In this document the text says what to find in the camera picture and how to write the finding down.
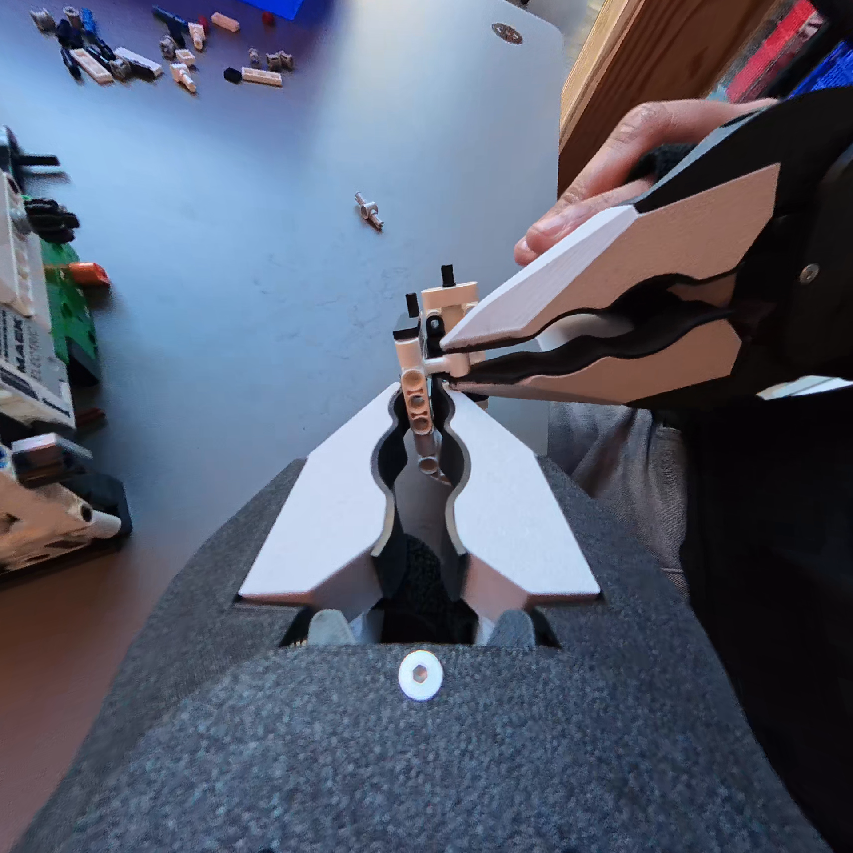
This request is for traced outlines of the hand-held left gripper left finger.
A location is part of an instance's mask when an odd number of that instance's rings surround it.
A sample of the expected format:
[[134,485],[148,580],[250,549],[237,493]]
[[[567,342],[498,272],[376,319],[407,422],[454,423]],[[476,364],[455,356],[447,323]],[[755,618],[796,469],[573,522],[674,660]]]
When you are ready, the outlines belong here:
[[244,579],[250,603],[338,610],[353,620],[393,594],[406,541],[394,485],[408,417],[392,383],[307,457]]

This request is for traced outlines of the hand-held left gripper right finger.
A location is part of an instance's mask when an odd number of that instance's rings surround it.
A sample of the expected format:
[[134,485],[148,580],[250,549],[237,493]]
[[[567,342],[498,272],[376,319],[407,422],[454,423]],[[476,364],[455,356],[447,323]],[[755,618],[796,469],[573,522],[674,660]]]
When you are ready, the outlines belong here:
[[442,581],[482,624],[506,611],[591,602],[601,588],[532,450],[468,396],[436,392]]

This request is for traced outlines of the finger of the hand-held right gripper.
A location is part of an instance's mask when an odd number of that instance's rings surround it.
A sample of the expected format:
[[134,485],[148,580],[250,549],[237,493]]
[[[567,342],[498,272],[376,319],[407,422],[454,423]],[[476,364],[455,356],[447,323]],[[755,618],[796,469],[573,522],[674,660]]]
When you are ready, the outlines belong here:
[[454,388],[508,399],[629,404],[727,377],[742,340],[721,306],[666,306],[645,318],[583,309],[536,338],[550,348],[475,363]]
[[640,214],[611,207],[482,299],[442,339],[479,351],[537,336],[573,311],[603,310],[661,275],[703,281],[734,269],[771,218],[780,164]]

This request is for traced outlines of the white lego beam subassembly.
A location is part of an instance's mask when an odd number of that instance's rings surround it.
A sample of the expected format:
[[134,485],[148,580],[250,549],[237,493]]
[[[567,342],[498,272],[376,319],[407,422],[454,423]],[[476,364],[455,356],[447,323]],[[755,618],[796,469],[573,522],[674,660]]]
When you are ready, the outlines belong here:
[[457,283],[450,264],[442,266],[441,273],[440,287],[406,295],[407,313],[400,317],[392,336],[418,469],[447,484],[439,464],[441,436],[433,423],[431,391],[438,388],[441,375],[462,377],[485,360],[485,353],[444,353],[442,338],[478,305],[478,283]]

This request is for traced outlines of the white green lego truck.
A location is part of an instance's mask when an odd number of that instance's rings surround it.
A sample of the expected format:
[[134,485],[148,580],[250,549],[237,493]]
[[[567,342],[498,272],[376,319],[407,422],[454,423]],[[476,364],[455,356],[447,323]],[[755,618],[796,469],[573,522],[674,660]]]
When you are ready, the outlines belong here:
[[1,130],[1,579],[75,565],[132,533],[124,485],[93,468],[80,432],[104,413],[80,409],[76,388],[101,381],[86,288],[107,290],[97,263],[72,248],[79,219],[29,195],[27,172],[59,167]]

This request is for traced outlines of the pile of loose lego pieces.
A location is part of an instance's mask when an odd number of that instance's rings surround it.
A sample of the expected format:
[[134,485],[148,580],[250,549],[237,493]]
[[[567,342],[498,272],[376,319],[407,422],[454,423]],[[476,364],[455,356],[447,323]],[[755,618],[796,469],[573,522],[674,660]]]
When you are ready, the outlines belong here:
[[85,79],[101,86],[136,79],[156,83],[168,72],[191,95],[197,94],[193,77],[197,56],[206,51],[211,33],[241,33],[240,20],[219,9],[191,18],[152,4],[152,16],[164,27],[158,39],[161,60],[155,60],[110,44],[91,8],[67,4],[57,16],[46,6],[27,12],[37,31],[56,43],[60,61],[76,83]]

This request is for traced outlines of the person's right hand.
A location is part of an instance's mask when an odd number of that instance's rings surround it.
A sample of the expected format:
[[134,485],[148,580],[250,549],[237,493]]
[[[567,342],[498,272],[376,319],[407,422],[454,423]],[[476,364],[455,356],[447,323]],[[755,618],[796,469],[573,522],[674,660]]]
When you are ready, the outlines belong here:
[[652,177],[628,179],[646,153],[665,144],[699,143],[718,126],[775,101],[765,98],[732,104],[687,99],[650,101],[633,108],[556,204],[517,242],[515,262],[520,266],[532,263],[594,215],[647,191],[654,182]]

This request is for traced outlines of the person's grey trousers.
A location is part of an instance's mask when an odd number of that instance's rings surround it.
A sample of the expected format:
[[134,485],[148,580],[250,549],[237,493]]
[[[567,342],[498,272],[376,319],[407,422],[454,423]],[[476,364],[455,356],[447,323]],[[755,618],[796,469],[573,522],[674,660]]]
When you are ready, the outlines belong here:
[[650,411],[551,403],[548,454],[618,517],[688,597],[680,550],[687,526],[687,455],[681,433]]

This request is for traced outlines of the blue plastic crate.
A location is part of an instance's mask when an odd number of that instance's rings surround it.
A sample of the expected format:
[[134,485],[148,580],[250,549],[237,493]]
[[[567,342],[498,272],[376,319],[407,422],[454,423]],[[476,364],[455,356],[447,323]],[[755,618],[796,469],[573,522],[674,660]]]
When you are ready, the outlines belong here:
[[839,42],[833,50],[795,86],[790,97],[811,91],[840,88],[852,85],[852,47],[847,41]]

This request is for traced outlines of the red plastic crate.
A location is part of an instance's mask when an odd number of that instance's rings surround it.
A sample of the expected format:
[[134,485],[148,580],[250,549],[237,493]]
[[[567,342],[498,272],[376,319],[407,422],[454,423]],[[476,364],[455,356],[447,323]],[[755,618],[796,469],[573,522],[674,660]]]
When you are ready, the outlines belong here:
[[823,24],[822,15],[811,2],[795,2],[725,86],[725,100],[743,103],[768,97],[766,91],[805,50]]

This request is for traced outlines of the black metal pole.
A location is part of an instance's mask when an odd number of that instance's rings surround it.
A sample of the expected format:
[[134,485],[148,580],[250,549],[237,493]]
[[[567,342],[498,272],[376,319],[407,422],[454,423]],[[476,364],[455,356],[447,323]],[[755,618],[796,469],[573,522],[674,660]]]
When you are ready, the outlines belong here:
[[773,80],[763,89],[762,97],[783,98],[792,94],[797,86],[813,72],[839,45],[852,47],[852,2],[810,1],[822,23],[816,34],[784,60]]

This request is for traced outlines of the person's black jacket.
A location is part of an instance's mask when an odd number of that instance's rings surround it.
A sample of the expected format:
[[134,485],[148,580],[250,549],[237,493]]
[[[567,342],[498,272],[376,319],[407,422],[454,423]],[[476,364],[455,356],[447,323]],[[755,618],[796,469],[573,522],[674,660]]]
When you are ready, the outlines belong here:
[[691,606],[788,792],[851,851],[851,387],[682,427]]

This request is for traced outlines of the blue plastic bin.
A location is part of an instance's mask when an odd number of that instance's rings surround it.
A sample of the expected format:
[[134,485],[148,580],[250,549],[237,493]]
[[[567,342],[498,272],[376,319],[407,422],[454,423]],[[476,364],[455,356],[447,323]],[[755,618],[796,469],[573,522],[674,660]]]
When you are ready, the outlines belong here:
[[283,20],[296,22],[301,27],[314,27],[325,20],[336,1],[243,1],[253,8]]

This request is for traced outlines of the wooden post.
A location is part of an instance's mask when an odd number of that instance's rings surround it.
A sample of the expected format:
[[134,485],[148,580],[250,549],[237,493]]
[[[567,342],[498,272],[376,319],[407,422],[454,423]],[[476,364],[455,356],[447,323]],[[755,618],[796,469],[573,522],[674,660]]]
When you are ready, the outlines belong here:
[[607,1],[560,98],[561,194],[626,112],[708,94],[775,1]]

